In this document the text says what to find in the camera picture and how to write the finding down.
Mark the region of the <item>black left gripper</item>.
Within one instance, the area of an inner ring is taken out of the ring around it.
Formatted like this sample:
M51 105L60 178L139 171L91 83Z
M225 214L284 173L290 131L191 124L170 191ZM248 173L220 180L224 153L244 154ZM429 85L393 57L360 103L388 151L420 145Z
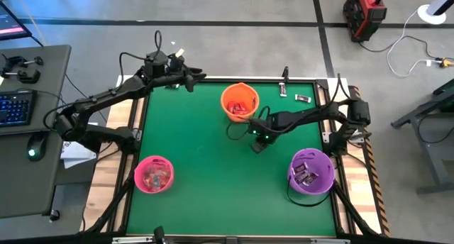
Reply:
M143 83L146 91L152 91L157 87L165 87L170 84L184 85L188 92L194 91L194 81L200 81L206 77L203 69L188 67L182 64L174 71L166 70L165 65L145 64L140 68L143 75Z

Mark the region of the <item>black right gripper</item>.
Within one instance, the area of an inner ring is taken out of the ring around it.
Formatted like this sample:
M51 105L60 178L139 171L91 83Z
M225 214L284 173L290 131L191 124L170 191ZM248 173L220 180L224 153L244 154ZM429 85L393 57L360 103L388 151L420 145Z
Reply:
M259 154L280 136L277 127L277 118L280 112L271 113L265 119L251 118L248 124L248 133L255 136L255 142L250 145L252 150Z

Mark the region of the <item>orange plastic bucket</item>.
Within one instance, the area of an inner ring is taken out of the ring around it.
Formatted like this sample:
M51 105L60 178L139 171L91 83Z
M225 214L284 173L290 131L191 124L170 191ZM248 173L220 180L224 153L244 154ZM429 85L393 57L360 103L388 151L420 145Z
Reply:
M236 111L235 114L230 113L227 109L227 105L230 101L234 101L236 103L243 102L245 107L248 109L248 112ZM259 105L260 97L258 93L251 86L243 82L228 86L221 94L221 108L232 122L246 122L255 114Z

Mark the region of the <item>purple jack-o-lantern bucket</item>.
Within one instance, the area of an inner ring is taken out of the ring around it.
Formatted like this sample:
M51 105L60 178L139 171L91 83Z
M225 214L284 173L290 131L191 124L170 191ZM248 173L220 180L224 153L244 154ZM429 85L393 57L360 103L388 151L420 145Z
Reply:
M305 162L308 167L308 169L305 171L309 173L315 172L319 175L319 177L314 180L314 182L310 186L305 186L303 185L303 183L297 184L294 179L295 174L293 174L292 172L292 167L298 166L303 162ZM327 198L330 196L330 190L332 189L334 182L335 167L330 157L316 148L304 148L293 155L292 161L289 164L287 171L286 196L292 204L295 204L297 206L307 208L315 207L321 205L325 200L327 200ZM295 192L303 195L317 196L325 194L325 197L320 201L312 204L303 204L291 198L290 189L293 189Z

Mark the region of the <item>pink plastic bucket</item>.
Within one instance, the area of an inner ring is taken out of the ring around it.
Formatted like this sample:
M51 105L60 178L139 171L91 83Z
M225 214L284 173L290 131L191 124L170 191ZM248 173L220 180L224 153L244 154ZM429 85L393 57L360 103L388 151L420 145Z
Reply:
M134 182L139 190L141 190L142 192L147 193L147 194L157 194L157 193L150 193L147 191L147 189L146 189L147 187L143 183L143 173L147 167L152 166L157 169L158 165L168 165L171 169L171 177L170 177L169 182L165 185L164 191L168 190L172 186L172 183L175 178L175 170L174 170L173 164L162 156L152 155L152 156L149 156L149 157L145 158L144 160L142 160L138 164L138 166L134 169Z

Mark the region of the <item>yellow black hazard tape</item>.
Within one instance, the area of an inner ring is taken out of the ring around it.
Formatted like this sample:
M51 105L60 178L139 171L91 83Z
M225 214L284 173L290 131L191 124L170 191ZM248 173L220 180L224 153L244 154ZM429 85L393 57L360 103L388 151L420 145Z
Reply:
M362 151L355 149L355 156L363 159L366 164L362 179L355 180L350 186L350 200L372 230L390 237L389 222L387 220L380 181L375 166L375 160L370 138L364 138L361 144Z

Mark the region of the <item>white paper sheet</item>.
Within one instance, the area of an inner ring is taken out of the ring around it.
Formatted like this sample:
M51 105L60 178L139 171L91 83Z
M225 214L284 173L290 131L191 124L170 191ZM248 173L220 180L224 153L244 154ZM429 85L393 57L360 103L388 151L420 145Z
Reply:
M77 142L65 141L63 143L60 159L63 161L65 169L74 167L75 165L93 160L95 158L95 152L92 152Z

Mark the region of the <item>light wooden table base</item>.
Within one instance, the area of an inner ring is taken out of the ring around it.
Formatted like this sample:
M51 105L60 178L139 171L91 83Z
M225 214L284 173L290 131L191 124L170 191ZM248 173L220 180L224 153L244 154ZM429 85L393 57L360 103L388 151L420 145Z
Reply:
M337 100L345 98L345 91L351 95L360 94L358 88L349 87L345 79L341 82L343 88L336 92L336 79L326 77L292 77L290 84L298 82L315 84L316 93L312 96L314 99L325 103L332 95L336 95ZM126 100L111 107L107 125L109 127L130 126L141 128L145 123L145 105L147 99ZM357 179L362 179L366 164L363 159L355 156L355 149L362 151L361 144L364 138L356 138L347 144L347 153L335 159L338 164L336 179L343 188L343 191L350 199L351 190L349 186ZM103 145L100 156L103 160L96 164L94 176L89 189L89 195L84 210L85 228L90 228L95 221L104 212L106 207L113 199L114 194L121 188L126 181L128 174L133 166L136 165L137 159L132 155L126 157L117 150L115 145Z

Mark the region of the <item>black screw clamp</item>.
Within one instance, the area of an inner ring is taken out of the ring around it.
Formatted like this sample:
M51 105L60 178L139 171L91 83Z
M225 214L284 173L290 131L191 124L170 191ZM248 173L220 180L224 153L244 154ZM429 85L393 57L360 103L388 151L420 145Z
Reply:
M34 57L33 60L28 61L22 56L14 56L14 57L7 57L5 54L2 55L5 59L5 68L6 69L13 69L14 67L25 67L27 68L29 65L36 64L36 65L44 65L44 61L41 57L37 56Z
M23 70L19 70L17 72L2 71L0 73L0 77L5 79L8 79L9 77L16 77L16 79L23 84L35 84L40 79L40 74L41 72L38 70L35 70L33 74L28 74Z

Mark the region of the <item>red and black power box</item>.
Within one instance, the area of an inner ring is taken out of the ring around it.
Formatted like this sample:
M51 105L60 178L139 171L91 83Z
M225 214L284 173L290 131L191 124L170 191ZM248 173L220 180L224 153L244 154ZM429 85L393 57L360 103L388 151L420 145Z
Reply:
M348 25L350 39L361 43L368 41L386 18L387 7L383 0L346 0L343 15Z

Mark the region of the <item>black computer mouse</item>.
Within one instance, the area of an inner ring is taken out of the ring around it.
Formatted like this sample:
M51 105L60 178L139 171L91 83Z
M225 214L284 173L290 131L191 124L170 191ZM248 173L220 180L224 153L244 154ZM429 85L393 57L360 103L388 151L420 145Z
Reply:
M31 162L37 162L44 158L47 147L47 132L36 132L31 135L27 144L27 156Z

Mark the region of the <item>black backlit keyboard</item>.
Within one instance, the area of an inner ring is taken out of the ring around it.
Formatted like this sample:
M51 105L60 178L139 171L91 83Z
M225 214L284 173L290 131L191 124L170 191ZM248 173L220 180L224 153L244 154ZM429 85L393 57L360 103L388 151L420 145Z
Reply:
M0 91L0 128L31 123L37 91Z

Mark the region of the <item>dark screen with red bar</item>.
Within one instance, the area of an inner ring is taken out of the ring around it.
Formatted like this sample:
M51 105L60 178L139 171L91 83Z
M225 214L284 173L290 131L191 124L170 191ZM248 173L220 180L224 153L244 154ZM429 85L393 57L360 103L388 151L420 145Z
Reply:
M18 20L11 10L0 1L0 40L29 38L32 33Z

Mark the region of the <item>dark grey desk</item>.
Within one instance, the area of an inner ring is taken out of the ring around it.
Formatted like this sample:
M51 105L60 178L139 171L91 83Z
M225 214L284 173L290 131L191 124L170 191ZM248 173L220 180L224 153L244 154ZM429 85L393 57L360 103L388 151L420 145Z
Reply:
M0 218L29 216L49 212L60 163L62 139L43 125L46 113L51 120L60 102L58 95L70 58L71 47L53 45L35 48L0 50L0 68L7 57L22 56L28 61L41 57L44 65L29 65L28 74L41 72L35 84L23 84L15 77L0 83L0 92L31 89L37 91L31 123L27 126L0 128ZM33 133L47 132L47 147L42 160L31 162L27 156L28 140Z

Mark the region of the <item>dark grey stand pole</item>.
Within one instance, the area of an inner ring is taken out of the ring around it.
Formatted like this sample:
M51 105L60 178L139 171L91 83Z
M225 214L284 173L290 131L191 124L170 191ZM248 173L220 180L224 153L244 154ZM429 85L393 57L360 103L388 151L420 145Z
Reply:
M426 12L430 16L440 16L444 14L452 5L454 4L454 0L433 0Z

